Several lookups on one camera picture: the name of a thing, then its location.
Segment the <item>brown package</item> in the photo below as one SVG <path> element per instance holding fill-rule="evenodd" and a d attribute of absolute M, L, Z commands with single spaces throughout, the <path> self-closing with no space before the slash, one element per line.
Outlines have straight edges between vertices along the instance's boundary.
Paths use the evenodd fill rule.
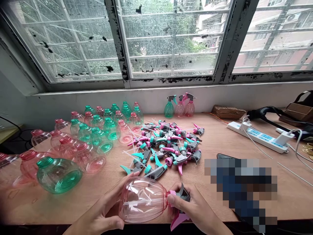
<path fill-rule="evenodd" d="M 235 107 L 227 107 L 214 105 L 212 113 L 214 113 L 219 118 L 228 118 L 228 119 L 239 119 L 242 115 L 245 114 L 245 110 L 237 109 Z"/>

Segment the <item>window glass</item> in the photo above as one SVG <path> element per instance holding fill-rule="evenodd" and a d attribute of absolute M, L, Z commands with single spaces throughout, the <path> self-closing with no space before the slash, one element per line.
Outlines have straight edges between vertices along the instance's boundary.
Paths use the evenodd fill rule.
<path fill-rule="evenodd" d="M 133 78 L 213 74 L 230 0 L 119 4 Z"/>
<path fill-rule="evenodd" d="M 122 79 L 104 1 L 11 1 L 11 17 L 50 82 Z"/>
<path fill-rule="evenodd" d="M 233 73 L 312 69 L 313 9 L 285 6 L 289 3 L 259 1 Z M 264 10 L 267 4 L 277 10 Z M 313 0 L 293 4 L 313 4 Z"/>

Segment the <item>wooden tabletop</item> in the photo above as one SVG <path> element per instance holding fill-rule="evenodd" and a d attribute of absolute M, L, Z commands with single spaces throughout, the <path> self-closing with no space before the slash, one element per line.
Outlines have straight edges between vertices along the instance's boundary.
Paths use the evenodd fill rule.
<path fill-rule="evenodd" d="M 267 117 L 282 126 L 292 128 L 292 126 L 278 121 L 277 116 L 274 114 L 269 114 Z M 163 115 L 145 115 L 145 120 L 149 121 L 151 118 L 164 120 Z M 193 123 L 205 128 L 205 133 L 201 136 L 203 142 L 200 144 L 202 157 L 198 165 L 194 162 L 184 165 L 182 176 L 179 175 L 177 167 L 172 166 L 167 169 L 158 181 L 167 189 L 170 189 L 177 181 L 182 181 L 185 184 L 195 184 L 222 221 L 238 221 L 231 209 L 222 206 L 221 201 L 216 201 L 216 185 L 209 183 L 209 176 L 204 176 L 204 159 L 216 159 L 217 153 L 223 153 L 239 159 L 267 159 L 268 157 L 261 153 L 250 139 L 231 131 L 226 127 L 227 124 L 210 114 L 195 114 L 193 118 L 173 118 L 167 121 L 174 121 L 187 129 L 193 128 Z M 279 133 L 275 131 L 275 127 L 270 124 L 261 120 L 253 121 L 252 123 L 253 127 L 261 132 L 275 138 L 279 136 Z M 295 140 L 292 140 L 290 144 L 295 147 Z M 299 152 L 302 152 L 302 144 L 300 143 Z M 43 148 L 47 148 L 48 145 L 49 141 L 45 143 Z M 259 146 L 272 156 L 275 161 L 280 162 L 296 174 L 313 183 L 313 174 L 296 158 L 293 151 L 279 154 L 262 145 Z M 101 195 L 126 175 L 119 165 L 129 166 L 132 161 L 129 156 L 122 154 L 122 150 L 127 149 L 130 149 L 130 147 L 122 146 L 116 142 L 114 148 L 106 156 L 106 165 L 93 175 L 84 174 L 81 181 L 64 194 L 53 195 L 43 190 L 40 186 L 28 186 L 0 192 L 0 195 L 2 195 L 0 206 L 3 207 L 5 222 L 10 225 L 72 224 Z M 148 161 L 148 163 L 155 168 L 154 162 Z M 278 219 L 312 219 L 313 188 L 278 165 L 277 174 Z M 117 207 L 114 207 L 109 213 L 117 213 Z M 149 223 L 171 223 L 171 219 L 168 213 L 164 212 Z"/>

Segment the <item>green plastic bottle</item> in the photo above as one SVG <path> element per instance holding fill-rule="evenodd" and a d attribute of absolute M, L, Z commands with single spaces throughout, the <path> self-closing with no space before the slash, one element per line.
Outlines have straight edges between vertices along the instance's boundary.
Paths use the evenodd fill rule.
<path fill-rule="evenodd" d="M 105 118 L 103 131 L 107 135 L 109 140 L 116 140 L 117 138 L 119 138 L 119 136 L 117 136 L 116 134 L 116 127 L 117 124 L 115 121 L 113 121 L 109 117 Z"/>
<path fill-rule="evenodd" d="M 127 104 L 123 105 L 122 113 L 124 114 L 124 116 L 126 118 L 126 122 L 129 122 L 129 118 L 130 118 L 130 114 L 131 114 L 131 110 L 129 109 L 129 105 L 127 105 Z"/>
<path fill-rule="evenodd" d="M 90 105 L 85 106 L 85 113 L 86 112 L 90 112 L 92 115 L 96 114 L 96 111 Z"/>
<path fill-rule="evenodd" d="M 110 109 L 104 109 L 103 119 L 105 118 L 111 118 L 113 119 L 115 114 L 112 114 Z"/>
<path fill-rule="evenodd" d="M 39 184 L 52 194 L 67 192 L 82 178 L 78 165 L 67 159 L 44 157 L 37 162 L 37 166 Z"/>
<path fill-rule="evenodd" d="M 99 115 L 93 116 L 94 120 L 91 122 L 91 127 L 99 127 L 100 129 L 103 129 L 104 120 Z"/>
<path fill-rule="evenodd" d="M 87 144 L 91 144 L 91 127 L 86 123 L 79 125 L 78 139 Z"/>
<path fill-rule="evenodd" d="M 113 142 L 109 140 L 104 131 L 98 127 L 92 128 L 91 133 L 92 144 L 98 146 L 104 153 L 109 152 L 113 147 Z"/>
<path fill-rule="evenodd" d="M 130 107 L 130 105 L 127 103 L 127 101 L 123 101 L 123 107 L 124 107 L 124 105 L 127 105 L 127 107 L 131 110 L 131 107 Z"/>
<path fill-rule="evenodd" d="M 117 110 L 120 110 L 120 108 L 116 104 L 112 104 L 112 107 L 111 107 L 112 116 L 115 115 L 115 112 Z"/>
<path fill-rule="evenodd" d="M 141 124 L 143 125 L 144 117 L 142 111 L 139 109 L 139 107 L 135 107 L 134 112 L 136 113 L 136 116 L 140 118 Z"/>
<path fill-rule="evenodd" d="M 172 118 L 174 116 L 174 106 L 172 104 L 172 100 L 174 100 L 175 104 L 177 104 L 176 95 L 171 95 L 167 97 L 167 99 L 168 99 L 168 102 L 164 108 L 164 116 L 166 118 Z"/>
<path fill-rule="evenodd" d="M 74 139 L 78 138 L 78 132 L 79 132 L 79 125 L 82 124 L 81 121 L 79 121 L 78 119 L 72 119 L 71 120 L 71 135 Z"/>

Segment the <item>assembled spray bottle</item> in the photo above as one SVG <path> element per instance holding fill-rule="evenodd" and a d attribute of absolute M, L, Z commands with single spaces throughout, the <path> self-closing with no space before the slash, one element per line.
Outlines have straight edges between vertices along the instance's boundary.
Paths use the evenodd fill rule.
<path fill-rule="evenodd" d="M 174 106 L 172 104 L 172 100 L 174 100 L 174 103 L 177 104 L 176 102 L 176 95 L 171 95 L 169 97 L 167 97 L 168 102 L 164 108 L 164 116 L 166 118 L 172 118 L 174 115 Z"/>
<path fill-rule="evenodd" d="M 179 96 L 179 101 L 177 106 L 175 107 L 175 116 L 181 118 L 184 113 L 185 99 L 187 99 L 186 95 Z"/>
<path fill-rule="evenodd" d="M 186 99 L 189 99 L 189 103 L 185 106 L 184 113 L 187 117 L 192 117 L 195 113 L 195 105 L 193 104 L 193 99 L 195 99 L 195 97 L 187 92 L 186 97 Z"/>

